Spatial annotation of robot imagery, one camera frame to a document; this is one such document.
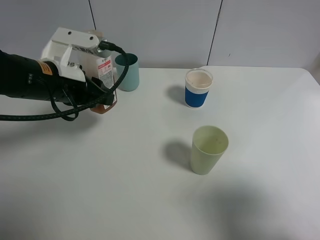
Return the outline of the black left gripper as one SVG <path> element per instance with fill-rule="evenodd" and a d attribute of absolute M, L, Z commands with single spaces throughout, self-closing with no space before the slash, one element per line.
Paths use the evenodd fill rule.
<path fill-rule="evenodd" d="M 87 77 L 86 83 L 68 79 L 59 75 L 54 63 L 30 58 L 24 58 L 22 66 L 28 73 L 26 86 L 22 88 L 23 99 L 49 101 L 53 98 L 56 102 L 70 105 L 68 97 L 72 97 L 77 105 L 82 105 L 88 99 L 93 101 L 106 94 L 98 104 L 111 106 L 114 103 L 115 93 L 96 77 Z"/>

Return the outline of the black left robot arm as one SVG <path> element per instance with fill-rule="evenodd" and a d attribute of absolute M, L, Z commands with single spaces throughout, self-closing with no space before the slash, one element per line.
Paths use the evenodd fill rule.
<path fill-rule="evenodd" d="M 99 104 L 112 105 L 116 94 L 105 87 L 101 80 L 86 76 L 79 69 L 84 81 L 60 76 L 51 61 L 37 61 L 20 55 L 0 52 L 0 94 L 18 99 L 50 101 L 77 106 L 87 104 L 105 93 L 108 96 Z"/>

